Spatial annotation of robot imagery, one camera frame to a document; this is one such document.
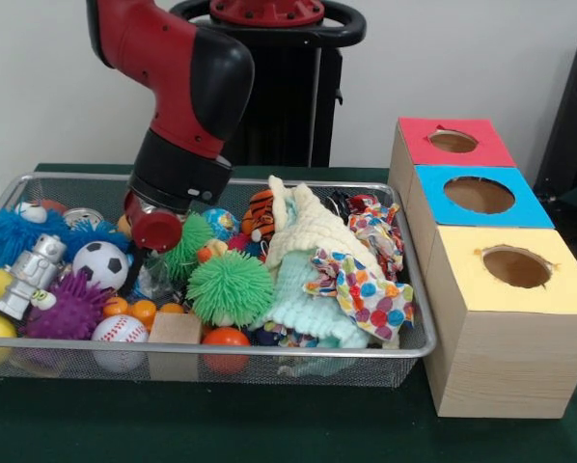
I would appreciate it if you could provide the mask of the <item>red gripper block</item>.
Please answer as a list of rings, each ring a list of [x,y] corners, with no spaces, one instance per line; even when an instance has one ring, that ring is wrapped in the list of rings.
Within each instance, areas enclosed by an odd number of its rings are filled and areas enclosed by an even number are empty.
[[[128,191],[124,215],[135,244],[163,254],[174,249],[182,236],[182,220],[172,211],[148,204]]]

